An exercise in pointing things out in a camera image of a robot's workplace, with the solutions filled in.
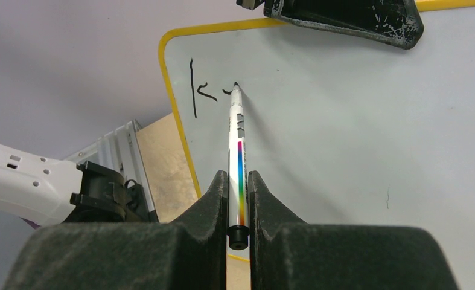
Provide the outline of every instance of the whiteboard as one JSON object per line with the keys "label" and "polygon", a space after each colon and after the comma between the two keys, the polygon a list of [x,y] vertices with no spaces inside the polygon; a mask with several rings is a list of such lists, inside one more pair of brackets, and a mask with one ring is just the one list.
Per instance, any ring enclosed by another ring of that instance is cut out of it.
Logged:
{"label": "whiteboard", "polygon": [[[237,81],[247,168],[288,208],[309,223],[424,228],[475,289],[475,8],[422,19],[410,51],[290,25],[172,38],[167,86],[200,190],[227,169],[222,89]],[[206,82],[218,102],[196,93]]]}

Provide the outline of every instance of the black marker handwriting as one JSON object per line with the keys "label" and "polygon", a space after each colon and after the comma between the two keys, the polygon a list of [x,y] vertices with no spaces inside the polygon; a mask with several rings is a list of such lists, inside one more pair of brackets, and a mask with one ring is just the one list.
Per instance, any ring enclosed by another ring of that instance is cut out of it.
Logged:
{"label": "black marker handwriting", "polygon": [[203,96],[205,96],[205,97],[208,97],[208,98],[211,98],[211,99],[213,99],[213,100],[215,100],[215,101],[218,101],[217,98],[215,98],[215,97],[213,97],[213,96],[211,96],[211,95],[205,94],[204,92],[200,92],[200,89],[201,89],[201,88],[205,88],[206,86],[207,86],[207,82],[205,82],[205,85],[200,85],[200,86],[198,87],[198,89],[196,90],[196,92],[199,93],[200,95],[203,95]]}
{"label": "black marker handwriting", "polygon": [[386,190],[386,196],[387,196],[387,199],[386,199],[386,209],[389,210],[390,207],[388,206],[388,201],[390,200],[390,186],[388,186],[388,189]]}
{"label": "black marker handwriting", "polygon": [[194,84],[193,84],[193,59],[190,61],[190,70],[191,70],[191,94],[193,95],[193,111],[194,118],[196,119],[196,103],[194,102]]}

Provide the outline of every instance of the metal bracket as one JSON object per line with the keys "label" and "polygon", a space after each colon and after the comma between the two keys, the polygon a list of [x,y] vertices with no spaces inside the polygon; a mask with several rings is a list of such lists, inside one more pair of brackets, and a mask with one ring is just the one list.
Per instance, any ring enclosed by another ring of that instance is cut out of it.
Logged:
{"label": "metal bracket", "polygon": [[126,181],[133,179],[141,184],[151,220],[157,220],[145,167],[139,151],[138,139],[136,138],[136,132],[141,129],[142,127],[138,121],[130,121],[66,159],[77,164],[90,161],[119,172]]}

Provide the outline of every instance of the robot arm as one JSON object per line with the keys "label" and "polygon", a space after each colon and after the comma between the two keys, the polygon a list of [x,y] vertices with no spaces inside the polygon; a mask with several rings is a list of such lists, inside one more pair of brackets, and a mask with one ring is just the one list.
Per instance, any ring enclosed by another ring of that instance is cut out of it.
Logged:
{"label": "robot arm", "polygon": [[83,172],[76,163],[44,158],[0,145],[0,210],[37,225],[63,222],[75,209]]}
{"label": "robot arm", "polygon": [[140,184],[87,161],[82,166],[0,145],[0,211],[37,225],[157,221]]}

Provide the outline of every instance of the black ink stroke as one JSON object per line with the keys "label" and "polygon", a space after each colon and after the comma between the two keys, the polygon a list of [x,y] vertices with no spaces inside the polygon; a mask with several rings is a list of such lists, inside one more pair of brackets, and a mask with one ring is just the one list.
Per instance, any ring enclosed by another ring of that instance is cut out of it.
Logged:
{"label": "black ink stroke", "polygon": [[194,84],[193,84],[193,59],[190,61],[190,70],[191,70],[191,94],[193,95],[193,111],[194,118],[196,119],[196,103],[194,102]]}
{"label": "black ink stroke", "polygon": [[388,201],[390,200],[390,186],[388,186],[388,189],[386,190],[386,196],[387,196],[387,199],[386,199],[386,209],[390,209],[390,207],[388,206]]}
{"label": "black ink stroke", "polygon": [[[237,82],[234,82],[234,86],[238,86],[238,85],[239,84]],[[233,88],[230,91],[225,91],[225,89],[222,89],[223,93],[227,95],[231,95],[233,90],[234,90]]]}
{"label": "black ink stroke", "polygon": [[201,89],[201,88],[205,88],[206,86],[207,86],[207,82],[205,82],[205,85],[200,85],[200,86],[198,87],[198,89],[196,90],[196,92],[199,93],[200,95],[204,96],[204,97],[208,97],[208,98],[211,98],[211,99],[213,99],[213,100],[215,100],[215,101],[218,101],[217,98],[215,98],[215,97],[213,97],[213,96],[211,96],[211,95],[205,94],[204,92],[200,92],[200,89]]}

